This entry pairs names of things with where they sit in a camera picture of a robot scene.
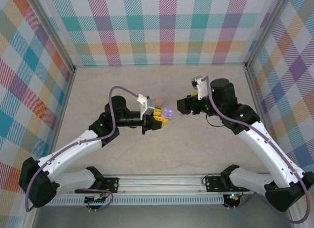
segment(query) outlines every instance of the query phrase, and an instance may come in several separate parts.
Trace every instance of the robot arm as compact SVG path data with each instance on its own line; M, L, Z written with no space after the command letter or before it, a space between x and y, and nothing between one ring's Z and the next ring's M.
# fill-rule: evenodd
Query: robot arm
M29 199L34 207L44 206L56 195L68 191L81 188L104 189L104 177L94 167L87 167L80 172L64 172L85 155L104 147L114 140L119 135L118 127L142 127L142 134L145 134L147 130L161 129L168 123L169 119L161 117L162 110L155 108L153 100L143 95L139 95L137 100L140 102L140 111L130 111L124 97L112 97L116 128L110 137L95 140L95 138L107 136L112 132L112 116L109 104L107 104L105 112L89 126L88 130L85 130L82 135L68 145L37 161L31 157L24 161L19 185L25 192L35 173L47 163L43 170L35 176L30 188ZM66 147L73 143L77 144L64 151Z
M267 141L254 130L244 125L228 121L217 114L208 97L206 81L204 81L203 77L192 79L192 85L198 92L178 100L178 110L182 114L190 114L192 112L193 115L206 113L209 116L219 116L223 125L243 139L253 149L270 172L270 174L262 175L247 171L237 165L231 165L221 172L221 181L227 190L233 186L252 190L265 196L272 206L279 211L286 211L304 195L304 190L296 175L270 145L270 142L275 144L283 156L292 164L295 173L302 178L306 188L310 189L312 187L314 184L314 174L312 172L304 172L284 154L251 107L238 104L232 83L227 79L216 79L210 83L215 105L220 112L227 117L245 122L267 135Z

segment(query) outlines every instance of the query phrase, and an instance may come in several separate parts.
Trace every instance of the wire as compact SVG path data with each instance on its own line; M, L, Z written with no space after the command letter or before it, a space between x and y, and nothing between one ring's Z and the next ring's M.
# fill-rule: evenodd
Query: wire
M203 179L202 179L202 184L205 185L205 186L206 186L206 184L204 183L204 179L206 178L206 176L204 176Z
M113 202L113 193L112 193L111 191L109 191L109 190L94 190L94 189L82 189L82 190L85 190L85 191L93 191L93 192L108 193L108 194L111 195L111 200L109 201L109 203L107 203L106 205L101 206L101 207L98 208L98 209L91 209L89 205L92 203L92 201L88 202L88 203L87 203L87 208L88 208L89 211L92 211L92 212L101 211L101 210L107 208L107 207Z
M243 122L243 121L239 121L239 120L235 120L235 119L232 119L230 117L227 117L226 115L224 115L223 113L220 112L220 110L217 108L217 106L215 105L215 102L212 98L212 94L211 94L211 89L210 89L210 85L209 85L209 77L208 76L205 76L202 81L206 81L206 86L207 86L207 92L208 92L208 96L209 96L209 100L210 100L210 103L212 105L212 107L215 109L216 113L218 115L220 115L221 117L223 117L224 119L228 120L228 121L231 121L231 122L234 122L234 123L237 123L237 124L241 124L253 131L255 131L257 134L259 134L266 142L269 143L270 146L272 146L272 148L276 151L276 153L278 153L278 155L282 158L282 160L287 164L288 168L291 170L292 173L294 173L295 177L298 179L298 181L300 182L301 186L302 186L302 189L304 190L304 194L305 194L305 197L306 197L306 212L305 212L305 215L302 219L298 220L298 221L292 221L290 219L287 219L286 217L282 216L282 214L280 213L276 213L278 216L280 216L282 219L284 219L285 221L287 222L290 222L290 223L293 223L293 224L300 224L300 223L303 223L307 220L307 218L309 217L309 214L310 214L310 210L311 210L311 204L310 204L310 194L309 194L309 191L307 190L303 180L301 179L301 177L299 176L299 174L295 171L294 167L291 165L291 163L287 160L287 158L281 153L281 151L277 148L277 146L269 140L269 138L264 135L262 132L260 132L258 129L256 129L255 127Z
M222 127L222 126L224 126L224 125L216 126L216 125L211 124L211 123L208 121L207 117L208 117L208 114L206 114L205 118L206 118L206 121L207 121L207 123L208 123L209 125L211 125L211 126L213 126L213 127Z
M72 148L73 146L75 145L78 145L78 144L81 144L81 143L88 143L88 142L92 142L92 141L100 141L100 140L103 140L103 139L107 139L109 137L111 137L114 132L115 132L115 129L116 129L116 122L115 122L115 117L114 117L114 112L113 112L113 107L112 107L112 92L115 90L115 89L122 89L124 91L126 91L127 93L135 96L135 97L138 97L138 94L135 94L133 93L132 91L122 87L122 86L114 86L113 88L111 88L110 92L109 92L109 109L110 109L110 114L111 114L111 120L112 120L112 131L106 135L106 136L103 136L103 137L99 137L99 138L93 138L93 139L88 139L88 140L83 140L83 141L80 141L80 142L75 142L75 143L72 143L68 146L66 146L65 148L63 148L62 150L60 150L59 152L57 152L54 156L52 156L48 161L46 161L36 172L35 174L33 175L33 177L31 178L29 184L28 184L28 187L26 189L26 196L25 196L25 210L26 212L30 212L31 210L33 210L34 208L34 205L32 207L29 207L29 193L30 193L30 189L31 189L31 186L33 185L34 183L34 180L35 178L38 176L38 174L45 168L45 166L48 165L48 162L51 162L53 161L54 159L56 159L56 157L58 157L61 153L65 152L66 150Z
M256 195L256 193L254 192L254 193L252 194L252 196L250 196L244 203L242 203L242 204L240 204L239 206L237 206L237 208L242 208L242 207L246 206L246 205L249 203L249 201L251 201L252 198L253 198L255 195Z

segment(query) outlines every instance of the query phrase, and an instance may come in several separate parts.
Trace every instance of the black mount bracket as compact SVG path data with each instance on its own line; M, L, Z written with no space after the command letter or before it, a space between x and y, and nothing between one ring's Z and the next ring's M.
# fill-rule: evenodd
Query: black mount bracket
M112 192L113 194L116 194L118 192L118 188L119 188L119 178L117 177L104 177L103 178L103 183L105 184L104 186L104 190L108 190L110 192ZM92 192L92 191L83 191L86 194L89 193L97 193L97 192ZM94 199L94 198L90 198L90 197L85 197L84 199L84 203L89 203L90 202L90 208L91 209L99 209L102 205L97 205L97 204L102 204L105 203L106 199L108 197L100 197L99 199Z
M233 186L227 189L221 181L221 176L206 176L204 179L206 192L248 192L248 189Z
M87 170L91 171L95 177L94 184L89 189L95 190L108 190L110 192L117 193L119 188L119 178L117 177L103 177L103 175L95 167L87 167ZM94 194L93 191L74 190L76 194Z

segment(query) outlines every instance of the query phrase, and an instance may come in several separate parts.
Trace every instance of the colorful plaid backdrop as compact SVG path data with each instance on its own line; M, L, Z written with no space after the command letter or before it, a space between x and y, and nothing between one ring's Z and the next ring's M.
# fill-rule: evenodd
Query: colorful plaid backdrop
M266 1L41 0L78 65L242 63Z
M0 227L25 215L22 163L50 149L70 71L27 0L0 0Z
M266 15L265 15L265 17L264 17L264 19L263 19L263 21L262 21L262 23L261 23L259 29L258 29L258 32L256 33L256 35L255 35L255 37L254 37L254 40L253 40L253 42L251 43L251 46L250 46L250 48L249 48L249 51L247 52L247 54L246 54L246 56L245 56L244 62L247 62L247 61L248 61L248 59L249 59L249 57L250 57L250 55L251 55L253 49L255 48L256 42L259 40L259 38L260 38L260 36L261 36L261 34L262 34L263 30L264 30L264 27L265 27L265 25L266 25L268 19L270 18L271 13L273 12L274 8L275 8L276 5L277 5L277 2L278 2L278 0L273 0L273 1L271 2L271 5L270 5L270 7L268 8L268 11L267 11L267 13L266 13Z
M272 136L314 171L314 0L290 0L252 68Z

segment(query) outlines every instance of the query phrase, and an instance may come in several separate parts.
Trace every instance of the purple cable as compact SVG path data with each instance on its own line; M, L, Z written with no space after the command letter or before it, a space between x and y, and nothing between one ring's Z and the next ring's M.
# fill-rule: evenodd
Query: purple cable
M103 137L99 137L99 138L93 138L93 139L88 139L88 140L83 140L83 141L80 141L79 143L78 142L75 142L75 143L72 143L70 144L69 146L65 147L64 149L62 149L61 151L57 152L54 156L52 156L49 161L53 161L56 157L58 157L61 153L63 153L64 151L68 150L69 148L77 145L77 144L81 144L81 143L87 143L87 142L92 142L92 141L99 141L99 140L103 140L103 139L107 139L109 138L110 136L112 136L114 134L114 131L116 129L116 122L115 122L115 118L114 118L114 113L113 113L113 107L112 107L112 92L114 89L122 89L124 91L126 91L127 93L135 96L135 97L138 97L138 94L135 94L133 93L132 91L122 87L122 86L114 86L113 88L111 88L110 92L109 92L109 108L110 108L110 114L111 114L111 119L112 119L112 131L110 132L110 134L106 135L106 136L103 136ZM41 170L44 169L45 166L47 166L48 163L45 162L38 170L37 172L35 172L35 174L33 175L33 177L31 178L29 184L28 184L28 187L27 187L27 190L26 190L26 196L25 196L25 210L26 212L30 212L34 206L32 206L31 208L29 208L29 201L28 201L28 198L29 198L29 193L30 193L30 189L31 189L31 186L33 185L34 183L34 180L36 178L36 176L38 176L38 174L41 172Z
M111 195L111 200L109 201L109 203L106 204L106 205L101 206L101 207L98 208L98 209L91 209L91 208L89 207L89 205L90 205L91 202L88 202L88 203L87 203L87 207L88 207L89 211L93 211L93 212L101 211L101 210L107 208L107 207L113 202L113 193L112 193L111 191L109 191L109 190L94 190L94 189L82 189L82 190L85 190L85 191L95 191L95 192L103 192L103 193L107 193L107 194L110 194L110 195Z
M237 124L241 124L243 126L246 126L247 128L255 131L257 134L259 134L265 141L268 141L268 137L265 136L262 132L260 132L258 129L256 129L255 127L243 122L243 121L239 121L239 120L235 120L235 119L232 119L230 117L227 117L226 115L222 114L220 112L220 110L217 108L217 106L215 105L215 102L212 98L212 94L211 94L211 89L210 89L210 85L209 85L209 77L208 76L205 76L202 81L206 81L206 86L207 86L207 92L208 92L208 96L209 96L209 100L210 100L210 103L212 105L212 107L215 109L215 111L218 113L218 115L220 115L222 118L228 120L228 121L231 121L231 122L234 122L234 123L237 123ZM276 145L274 145L274 143L272 141L269 141L268 142L269 145L271 145L273 147L273 149L278 153L278 155L282 158L282 160L287 164L288 168L294 173L295 177L298 179L298 181L300 182L303 190L304 190L304 193L305 193L305 197L306 197L306 212L305 212L305 215L302 219L298 220L298 221L292 221L292 220L288 220L286 217L283 217L280 213L277 213L277 215L279 215L282 219L290 222L290 223L293 223L293 224L300 224L300 223L303 223L307 220L307 218L309 217L309 214L310 214L310 209L311 209L311 204L310 204L310 195L309 195L309 192L303 182L303 180L301 179L301 177L298 175L298 173L296 173L295 169L293 168L293 166L291 165L291 163L285 158L285 156L280 152L280 150L276 147Z

